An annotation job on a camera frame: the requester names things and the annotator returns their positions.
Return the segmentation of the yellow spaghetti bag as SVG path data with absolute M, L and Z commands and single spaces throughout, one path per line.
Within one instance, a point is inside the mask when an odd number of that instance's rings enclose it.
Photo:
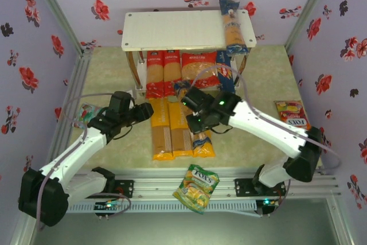
M 153 160 L 171 161 L 174 156 L 167 99 L 149 99 L 149 103 L 154 111 L 151 117 Z
M 193 135 L 193 157 L 214 157 L 215 152 L 212 144 L 210 131 Z
M 192 138 L 185 114 L 178 102 L 168 102 L 171 142 L 174 157 L 192 157 Z

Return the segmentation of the blue pasta box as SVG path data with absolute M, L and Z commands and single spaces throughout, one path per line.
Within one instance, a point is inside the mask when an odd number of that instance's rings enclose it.
M 233 73 L 227 67 L 231 67 L 231 58 L 225 50 L 218 50 L 216 55 L 217 76 L 221 83 L 221 90 L 235 93 Z

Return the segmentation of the red macaroni bag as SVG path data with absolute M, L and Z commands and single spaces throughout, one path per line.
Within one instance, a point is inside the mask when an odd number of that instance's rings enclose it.
M 215 87 L 220 85 L 217 77 L 216 69 L 212 68 L 216 65 L 216 52 L 193 54 L 183 53 L 181 56 L 181 74 L 183 80 L 191 83 L 196 79 L 195 86 L 197 88 Z

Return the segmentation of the red spaghetti bag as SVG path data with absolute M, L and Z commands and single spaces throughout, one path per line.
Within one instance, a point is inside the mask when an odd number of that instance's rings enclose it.
M 163 51 L 148 51 L 146 98 L 162 98 L 163 94 Z
M 179 50 L 167 50 L 163 58 L 164 97 L 175 95 L 174 83 L 181 80 Z

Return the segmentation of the blue spaghetti bag with portrait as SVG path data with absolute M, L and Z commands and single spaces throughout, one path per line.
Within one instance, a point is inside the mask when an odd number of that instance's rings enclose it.
M 238 13 L 239 4 L 240 2 L 233 0 L 219 0 L 228 56 L 247 55 L 249 53 L 241 31 Z

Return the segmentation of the white two-tier shelf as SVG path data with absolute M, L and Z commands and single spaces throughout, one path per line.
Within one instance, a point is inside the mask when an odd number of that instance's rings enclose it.
M 121 48 L 143 52 L 144 64 L 138 64 L 146 96 L 147 57 L 153 50 L 179 50 L 181 53 L 205 53 L 225 50 L 224 26 L 218 10 L 129 12 L 123 26 Z

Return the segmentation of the teal and red candy bag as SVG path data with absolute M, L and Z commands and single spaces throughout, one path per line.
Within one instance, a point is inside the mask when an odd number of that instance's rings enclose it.
M 84 129 L 90 120 L 94 118 L 101 109 L 101 107 L 93 104 L 82 103 L 75 119 L 73 120 L 73 127 Z

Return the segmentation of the green Fox's candy bag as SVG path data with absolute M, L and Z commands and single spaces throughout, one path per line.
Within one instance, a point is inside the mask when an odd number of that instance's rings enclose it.
M 173 196 L 191 211 L 203 214 L 219 182 L 217 173 L 191 164 Z

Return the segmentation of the red Fox's candy bag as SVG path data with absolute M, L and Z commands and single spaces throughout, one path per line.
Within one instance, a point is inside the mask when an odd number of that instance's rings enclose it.
M 311 125 L 301 101 L 285 100 L 274 101 L 274 103 L 282 122 L 306 130 L 311 129 Z

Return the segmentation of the black controller board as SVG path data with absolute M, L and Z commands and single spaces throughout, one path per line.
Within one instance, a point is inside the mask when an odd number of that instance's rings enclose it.
M 279 208 L 278 200 L 263 199 L 256 200 L 256 213 L 260 216 L 270 216 Z
M 109 216 L 117 213 L 120 206 L 121 202 L 116 200 L 96 202 L 93 211 L 97 216 Z

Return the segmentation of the aluminium side rail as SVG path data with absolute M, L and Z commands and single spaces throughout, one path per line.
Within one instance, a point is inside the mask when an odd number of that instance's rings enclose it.
M 53 161 L 69 145 L 72 136 L 72 122 L 79 104 L 79 96 L 83 93 L 84 83 L 87 77 L 93 51 L 85 50 L 83 55 L 75 62 L 71 80 L 68 84 L 67 94 L 62 106 L 61 115 L 58 119 L 56 131 L 51 143 L 50 151 L 46 163 Z

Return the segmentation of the aluminium front rail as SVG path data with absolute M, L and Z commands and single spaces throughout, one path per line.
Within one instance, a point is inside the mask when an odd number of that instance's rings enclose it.
M 116 175 L 118 180 L 134 180 L 134 201 L 173 200 L 173 192 L 183 180 L 186 168 L 125 170 Z M 253 171 L 238 168 L 217 169 L 220 182 L 212 200 L 238 200 L 235 192 L 236 178 L 251 178 Z M 321 199 L 331 194 L 340 197 L 341 188 L 334 176 L 316 174 L 312 182 L 292 180 L 287 199 Z

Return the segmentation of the aluminium corner post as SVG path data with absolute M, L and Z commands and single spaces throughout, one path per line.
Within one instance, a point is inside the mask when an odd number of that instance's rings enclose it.
M 59 5 L 57 0 L 45 0 L 47 5 L 49 6 L 51 12 L 53 13 L 54 17 L 56 18 L 59 26 L 64 30 L 68 39 L 74 46 L 75 50 L 77 51 L 79 56 L 84 54 L 82 47 L 80 46 L 77 36 L 73 31 L 70 23 L 67 20 L 65 13 L 63 12 L 61 6 Z
M 293 47 L 296 39 L 298 38 L 299 34 L 302 31 L 302 28 L 305 26 L 308 17 L 310 16 L 310 14 L 313 12 L 315 6 L 317 5 L 319 0 L 307 0 L 306 4 L 299 16 L 299 18 L 297 19 L 295 26 L 293 27 L 285 45 L 284 48 L 286 50 L 286 52 L 288 53 L 291 48 Z

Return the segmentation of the aluminium lower rail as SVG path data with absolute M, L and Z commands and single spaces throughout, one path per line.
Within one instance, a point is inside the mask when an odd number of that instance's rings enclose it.
M 34 218 L 20 217 L 16 223 L 10 245 L 32 245 L 35 225 Z
M 339 245 L 355 245 L 342 200 L 334 194 L 326 200 Z

